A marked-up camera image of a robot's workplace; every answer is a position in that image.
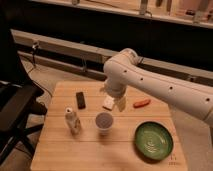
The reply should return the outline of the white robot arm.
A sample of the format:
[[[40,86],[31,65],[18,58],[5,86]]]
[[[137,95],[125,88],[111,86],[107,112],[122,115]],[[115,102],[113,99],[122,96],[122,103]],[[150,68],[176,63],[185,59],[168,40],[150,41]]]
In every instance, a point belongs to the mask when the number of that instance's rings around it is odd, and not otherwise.
[[[126,87],[132,86],[213,127],[213,87],[141,69],[139,61],[137,53],[126,48],[104,63],[108,95],[122,98]]]

